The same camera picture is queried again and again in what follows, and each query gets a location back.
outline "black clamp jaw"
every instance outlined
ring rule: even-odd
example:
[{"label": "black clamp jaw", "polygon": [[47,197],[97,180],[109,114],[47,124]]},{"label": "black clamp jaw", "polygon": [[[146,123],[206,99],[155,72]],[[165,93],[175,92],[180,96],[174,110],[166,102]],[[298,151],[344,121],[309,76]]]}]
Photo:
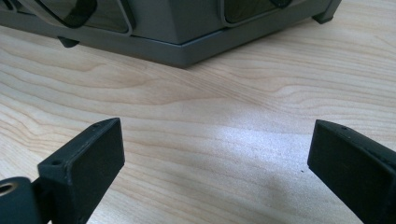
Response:
[{"label": "black clamp jaw", "polygon": [[38,164],[0,181],[0,223],[86,223],[125,162],[120,119],[93,124]]},{"label": "black clamp jaw", "polygon": [[396,152],[317,120],[308,165],[363,223],[396,223]]}]

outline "small hole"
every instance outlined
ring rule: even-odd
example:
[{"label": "small hole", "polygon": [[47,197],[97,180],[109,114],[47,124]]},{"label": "small hole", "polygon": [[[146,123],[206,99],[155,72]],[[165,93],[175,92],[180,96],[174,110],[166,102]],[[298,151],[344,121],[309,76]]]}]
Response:
[{"label": "small hole", "polygon": [[14,190],[17,187],[17,185],[18,185],[17,183],[6,183],[0,185],[0,197],[12,192],[12,190]]},{"label": "small hole", "polygon": [[62,163],[62,161],[53,161],[51,164],[52,165],[60,165]]}]

